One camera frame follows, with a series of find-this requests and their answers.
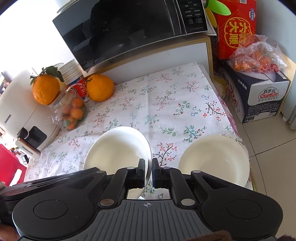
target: plastic bag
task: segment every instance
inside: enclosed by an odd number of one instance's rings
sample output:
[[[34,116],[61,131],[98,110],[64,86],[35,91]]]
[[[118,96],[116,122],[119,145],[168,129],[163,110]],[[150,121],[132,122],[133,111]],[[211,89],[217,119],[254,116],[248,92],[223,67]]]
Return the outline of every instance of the plastic bag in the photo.
[[[213,84],[222,99],[225,98],[227,94],[227,83],[225,79],[222,79],[214,75]]]
[[[241,33],[239,37],[239,47],[229,59],[236,71],[267,73],[287,67],[279,45],[266,36]]]

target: microwave oven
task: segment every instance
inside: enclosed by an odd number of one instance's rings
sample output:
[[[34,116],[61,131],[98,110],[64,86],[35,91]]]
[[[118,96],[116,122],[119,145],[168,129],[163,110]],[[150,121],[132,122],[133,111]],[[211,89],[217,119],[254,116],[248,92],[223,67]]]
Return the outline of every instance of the microwave oven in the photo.
[[[78,0],[53,23],[85,71],[151,43],[207,31],[202,0]]]

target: table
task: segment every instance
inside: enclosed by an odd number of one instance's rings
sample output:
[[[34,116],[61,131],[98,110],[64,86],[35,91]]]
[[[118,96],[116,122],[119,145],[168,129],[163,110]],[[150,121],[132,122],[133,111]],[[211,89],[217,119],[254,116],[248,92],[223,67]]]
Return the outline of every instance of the table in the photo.
[[[87,106],[88,115],[77,129],[60,131],[39,159],[30,160],[25,181],[82,170],[92,144],[118,126],[139,130],[162,167],[177,168],[185,149],[202,136],[241,140],[196,62],[117,85],[111,98],[101,103],[90,100]],[[154,189],[151,181],[142,197],[169,198],[167,190]]]

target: tiled floor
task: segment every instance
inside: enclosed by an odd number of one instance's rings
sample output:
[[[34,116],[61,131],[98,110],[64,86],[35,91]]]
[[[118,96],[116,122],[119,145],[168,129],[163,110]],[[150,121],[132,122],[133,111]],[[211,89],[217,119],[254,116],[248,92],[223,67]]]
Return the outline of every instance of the tiled floor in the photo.
[[[258,191],[275,199],[284,219],[277,237],[296,237],[296,131],[282,115],[241,124],[227,103],[250,157]]]

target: red box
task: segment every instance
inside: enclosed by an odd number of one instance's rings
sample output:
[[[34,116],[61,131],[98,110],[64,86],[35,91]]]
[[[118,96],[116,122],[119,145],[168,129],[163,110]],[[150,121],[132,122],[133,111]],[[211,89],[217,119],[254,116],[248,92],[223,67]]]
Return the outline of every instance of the red box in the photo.
[[[217,36],[211,38],[213,52],[219,59],[228,59],[238,48],[242,32],[255,34],[256,0],[219,0],[231,14],[223,16],[214,13],[217,21]]]

